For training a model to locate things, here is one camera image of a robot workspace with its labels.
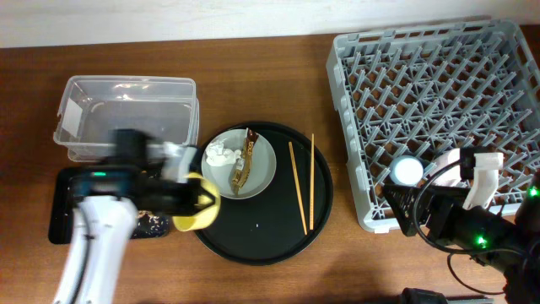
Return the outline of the brown snack wrapper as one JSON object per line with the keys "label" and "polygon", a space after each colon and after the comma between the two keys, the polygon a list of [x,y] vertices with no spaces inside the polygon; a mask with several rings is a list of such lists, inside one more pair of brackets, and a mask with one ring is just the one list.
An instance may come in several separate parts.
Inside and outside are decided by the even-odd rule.
{"label": "brown snack wrapper", "polygon": [[234,170],[230,179],[231,188],[235,196],[239,195],[239,191],[244,187],[250,175],[253,150],[258,137],[259,135],[256,132],[249,128],[246,129],[246,136],[243,142],[240,158],[235,162]]}

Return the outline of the blue cup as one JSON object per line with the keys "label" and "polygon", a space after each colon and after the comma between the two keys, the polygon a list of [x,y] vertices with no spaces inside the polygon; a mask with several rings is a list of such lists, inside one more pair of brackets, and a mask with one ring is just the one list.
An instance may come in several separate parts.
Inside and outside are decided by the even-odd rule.
{"label": "blue cup", "polygon": [[391,180],[403,186],[417,185],[424,174],[421,162],[410,155],[397,157],[391,162],[389,169]]}

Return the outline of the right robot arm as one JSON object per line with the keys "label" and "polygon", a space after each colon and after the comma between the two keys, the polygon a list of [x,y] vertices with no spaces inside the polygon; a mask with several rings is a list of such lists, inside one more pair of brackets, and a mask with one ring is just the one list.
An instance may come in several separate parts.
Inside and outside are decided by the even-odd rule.
{"label": "right robot arm", "polygon": [[509,303],[539,302],[539,175],[535,174],[513,223],[482,207],[464,209],[466,188],[387,184],[382,190],[405,236],[415,236],[413,211],[429,232],[428,244],[465,254],[500,271]]}

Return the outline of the white tissue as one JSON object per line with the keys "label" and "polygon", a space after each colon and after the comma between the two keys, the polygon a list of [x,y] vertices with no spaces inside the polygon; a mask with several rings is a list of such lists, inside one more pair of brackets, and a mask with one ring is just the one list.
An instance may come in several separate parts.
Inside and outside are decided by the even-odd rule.
{"label": "white tissue", "polygon": [[210,166],[221,167],[233,165],[241,156],[239,149],[227,149],[223,141],[212,142],[205,149],[206,162]]}

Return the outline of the yellow bowl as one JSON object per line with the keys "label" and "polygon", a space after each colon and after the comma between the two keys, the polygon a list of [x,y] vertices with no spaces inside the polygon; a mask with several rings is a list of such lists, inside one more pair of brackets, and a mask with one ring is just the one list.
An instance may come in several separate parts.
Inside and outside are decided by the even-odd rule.
{"label": "yellow bowl", "polygon": [[221,196],[219,189],[202,175],[191,172],[186,176],[189,182],[200,182],[202,194],[196,195],[195,214],[173,216],[172,221],[178,231],[196,231],[208,228],[217,218]]}

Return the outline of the food scraps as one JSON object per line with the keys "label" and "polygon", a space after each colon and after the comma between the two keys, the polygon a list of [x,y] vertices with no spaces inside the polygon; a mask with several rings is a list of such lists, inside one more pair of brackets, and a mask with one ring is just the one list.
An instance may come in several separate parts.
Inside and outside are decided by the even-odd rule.
{"label": "food scraps", "polygon": [[170,230],[170,218],[158,216],[149,211],[138,212],[138,223],[132,239],[145,239],[166,236]]}

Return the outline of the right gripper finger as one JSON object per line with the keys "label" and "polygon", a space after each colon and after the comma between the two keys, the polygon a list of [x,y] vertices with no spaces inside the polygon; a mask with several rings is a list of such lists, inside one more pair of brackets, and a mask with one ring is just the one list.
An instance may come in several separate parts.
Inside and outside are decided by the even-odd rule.
{"label": "right gripper finger", "polygon": [[429,186],[425,189],[424,195],[466,198],[469,192],[470,189],[464,187]]}
{"label": "right gripper finger", "polygon": [[[394,217],[405,236],[417,234],[413,223],[413,205],[420,192],[419,187],[385,184],[382,194],[391,207]],[[430,195],[423,195],[417,204],[417,220],[425,225],[430,216]]]}

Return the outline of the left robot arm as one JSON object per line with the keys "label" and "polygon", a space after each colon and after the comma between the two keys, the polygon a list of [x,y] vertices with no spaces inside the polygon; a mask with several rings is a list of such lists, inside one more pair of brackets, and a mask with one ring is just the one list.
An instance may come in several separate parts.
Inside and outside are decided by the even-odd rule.
{"label": "left robot arm", "polygon": [[179,231],[209,227],[217,218],[219,189],[194,170],[195,146],[164,145],[149,157],[151,136],[113,132],[112,153],[73,176],[73,234],[56,303],[110,303],[139,211],[170,215]]}

